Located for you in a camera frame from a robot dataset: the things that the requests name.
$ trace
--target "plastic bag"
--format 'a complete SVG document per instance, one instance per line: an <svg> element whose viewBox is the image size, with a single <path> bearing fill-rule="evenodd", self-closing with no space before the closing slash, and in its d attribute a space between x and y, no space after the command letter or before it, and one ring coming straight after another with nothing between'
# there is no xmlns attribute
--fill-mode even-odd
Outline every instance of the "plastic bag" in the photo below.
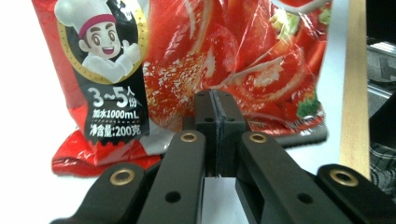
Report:
<svg viewBox="0 0 396 224"><path fill-rule="evenodd" d="M324 120L316 86L331 4L296 15L269 0L32 2L78 126L52 158L57 175L150 167L204 89L231 93L254 131Z"/></svg>

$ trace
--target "white surface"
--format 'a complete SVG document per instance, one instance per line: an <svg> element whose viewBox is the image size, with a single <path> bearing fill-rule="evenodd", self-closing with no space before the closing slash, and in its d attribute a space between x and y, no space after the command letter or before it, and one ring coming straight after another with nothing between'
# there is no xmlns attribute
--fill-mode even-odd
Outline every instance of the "white surface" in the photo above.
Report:
<svg viewBox="0 0 396 224"><path fill-rule="evenodd" d="M50 161L75 129L31 1L5 1L0 14L2 52L1 223L50 223L78 209L95 178L59 177ZM344 84L347 1L334 1L331 41L318 86L327 113L327 142L289 150L305 170L337 163ZM205 224L247 223L234 179L207 179Z"/></svg>

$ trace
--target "black fabric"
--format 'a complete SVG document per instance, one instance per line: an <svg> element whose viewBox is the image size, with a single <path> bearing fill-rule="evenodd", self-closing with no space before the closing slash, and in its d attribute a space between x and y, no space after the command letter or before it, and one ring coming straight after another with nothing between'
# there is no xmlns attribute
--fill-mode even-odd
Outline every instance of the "black fabric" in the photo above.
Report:
<svg viewBox="0 0 396 224"><path fill-rule="evenodd" d="M396 203L396 149L378 143L370 145L370 175L374 185Z"/></svg>

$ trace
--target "screw hole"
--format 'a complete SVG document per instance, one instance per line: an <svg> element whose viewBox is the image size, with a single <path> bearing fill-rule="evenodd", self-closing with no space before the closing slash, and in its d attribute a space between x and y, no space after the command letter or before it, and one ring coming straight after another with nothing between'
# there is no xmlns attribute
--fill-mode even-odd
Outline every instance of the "screw hole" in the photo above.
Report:
<svg viewBox="0 0 396 224"><path fill-rule="evenodd" d="M256 143L264 143L267 141L267 138L260 133L251 134L249 138L251 141L256 142Z"/></svg>
<svg viewBox="0 0 396 224"><path fill-rule="evenodd" d="M181 195L177 191L171 191L165 195L165 200L169 203L177 203L180 199Z"/></svg>
<svg viewBox="0 0 396 224"><path fill-rule="evenodd" d="M211 123L211 122L213 122L213 121L215 121L215 120L214 120L214 119L212 119L212 118L205 118L205 121L206 121L206 122L210 122L210 123Z"/></svg>
<svg viewBox="0 0 396 224"><path fill-rule="evenodd" d="M306 204L310 204L312 203L314 200L312 199L312 197L309 194L306 193L299 193L297 195L298 200L300 200L300 202L302 203L306 203Z"/></svg>
<svg viewBox="0 0 396 224"><path fill-rule="evenodd" d="M198 139L198 136L194 133L185 133L180 136L180 139L183 142L195 142Z"/></svg>
<svg viewBox="0 0 396 224"><path fill-rule="evenodd" d="M338 184L356 187L359 185L359 180L347 171L334 169L330 171L330 177Z"/></svg>
<svg viewBox="0 0 396 224"><path fill-rule="evenodd" d="M134 171L130 169L121 169L114 172L110 177L111 184L115 186L122 186L134 180Z"/></svg>

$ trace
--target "shiny plastic wrapper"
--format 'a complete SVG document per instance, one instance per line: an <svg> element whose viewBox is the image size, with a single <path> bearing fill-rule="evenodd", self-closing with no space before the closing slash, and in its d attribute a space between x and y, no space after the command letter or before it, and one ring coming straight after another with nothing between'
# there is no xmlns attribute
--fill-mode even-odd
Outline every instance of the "shiny plastic wrapper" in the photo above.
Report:
<svg viewBox="0 0 396 224"><path fill-rule="evenodd" d="M52 158L57 175L150 167L205 89L230 93L253 131L323 123L316 87L331 3L296 13L270 0L32 2L78 126Z"/></svg>

